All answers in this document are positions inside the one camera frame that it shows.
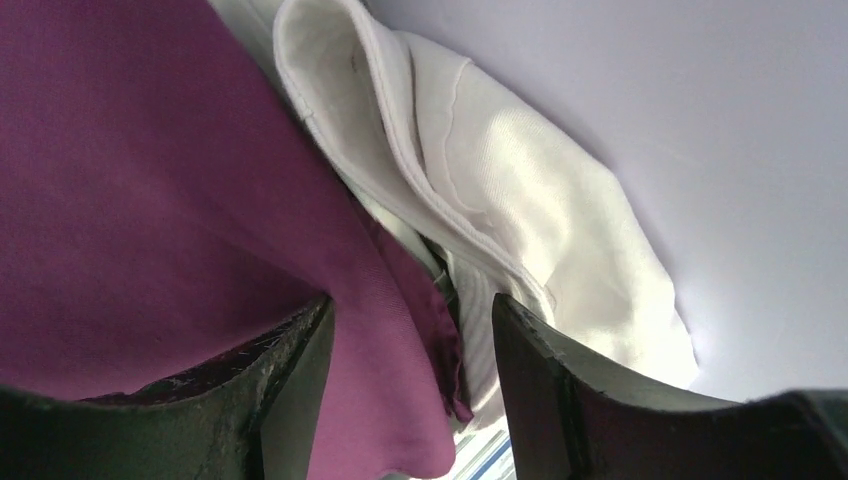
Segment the maroon wrap cloth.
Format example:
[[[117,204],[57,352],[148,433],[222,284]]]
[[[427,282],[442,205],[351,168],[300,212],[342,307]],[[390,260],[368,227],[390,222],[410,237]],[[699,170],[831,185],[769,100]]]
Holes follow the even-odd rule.
[[[206,1],[1,5],[1,391],[132,394],[320,299],[303,479],[438,478],[459,333]]]

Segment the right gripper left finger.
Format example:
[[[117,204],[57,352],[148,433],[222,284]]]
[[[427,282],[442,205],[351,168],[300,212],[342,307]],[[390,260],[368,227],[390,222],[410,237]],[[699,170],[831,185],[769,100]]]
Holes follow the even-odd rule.
[[[132,394],[1,391],[5,479],[303,479],[334,340],[330,299]]]

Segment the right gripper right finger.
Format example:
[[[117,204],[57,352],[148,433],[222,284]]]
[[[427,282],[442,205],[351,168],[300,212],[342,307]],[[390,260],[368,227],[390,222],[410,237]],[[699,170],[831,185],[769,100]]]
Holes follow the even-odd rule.
[[[847,394],[735,403],[639,374],[505,294],[497,367],[521,479],[843,479]]]

